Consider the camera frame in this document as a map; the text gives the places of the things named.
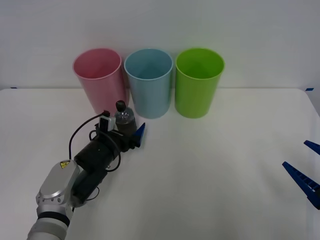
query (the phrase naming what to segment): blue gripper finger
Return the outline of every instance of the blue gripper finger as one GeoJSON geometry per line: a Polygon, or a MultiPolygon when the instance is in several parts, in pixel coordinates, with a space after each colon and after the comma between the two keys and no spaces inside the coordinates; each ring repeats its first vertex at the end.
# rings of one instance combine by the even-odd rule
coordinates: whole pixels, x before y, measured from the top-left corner
{"type": "Polygon", "coordinates": [[[302,172],[295,169],[286,161],[282,163],[282,166],[284,166],[285,170],[290,174],[296,184],[298,184],[298,186],[306,194],[312,205],[316,209],[320,210],[320,185],[313,181],[311,178],[304,175],[302,172]]]}
{"type": "Polygon", "coordinates": [[[308,140],[304,144],[320,155],[320,145],[308,140]]]}

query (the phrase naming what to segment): small bottle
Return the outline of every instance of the small bottle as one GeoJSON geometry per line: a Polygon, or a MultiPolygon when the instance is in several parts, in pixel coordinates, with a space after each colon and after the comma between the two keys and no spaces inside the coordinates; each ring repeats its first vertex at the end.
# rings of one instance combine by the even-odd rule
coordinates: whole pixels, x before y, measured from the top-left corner
{"type": "Polygon", "coordinates": [[[137,131],[134,111],[122,100],[115,103],[117,112],[115,113],[115,124],[119,132],[131,136],[137,131]]]}

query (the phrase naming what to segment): bottle cap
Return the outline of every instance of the bottle cap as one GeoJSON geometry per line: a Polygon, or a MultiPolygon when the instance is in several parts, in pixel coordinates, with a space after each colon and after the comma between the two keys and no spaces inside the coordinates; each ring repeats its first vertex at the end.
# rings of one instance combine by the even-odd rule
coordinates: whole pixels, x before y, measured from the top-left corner
{"type": "Polygon", "coordinates": [[[122,101],[122,100],[117,101],[115,103],[115,107],[119,112],[123,112],[127,108],[125,101],[122,101]]]}

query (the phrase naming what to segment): light blue cup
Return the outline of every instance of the light blue cup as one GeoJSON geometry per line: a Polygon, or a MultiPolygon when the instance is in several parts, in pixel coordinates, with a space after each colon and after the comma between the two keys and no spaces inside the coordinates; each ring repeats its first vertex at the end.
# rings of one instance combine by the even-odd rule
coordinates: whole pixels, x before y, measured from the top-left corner
{"type": "Polygon", "coordinates": [[[133,52],[125,59],[134,108],[141,117],[156,119],[168,111],[173,65],[168,53],[152,48],[133,52]]]}

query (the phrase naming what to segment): green cup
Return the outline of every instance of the green cup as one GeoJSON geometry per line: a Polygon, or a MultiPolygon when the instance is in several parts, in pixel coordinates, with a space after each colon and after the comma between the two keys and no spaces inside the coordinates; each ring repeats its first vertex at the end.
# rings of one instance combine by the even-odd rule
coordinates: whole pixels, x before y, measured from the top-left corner
{"type": "Polygon", "coordinates": [[[196,119],[209,111],[225,62],[206,48],[190,48],[175,60],[175,109],[196,119]]]}

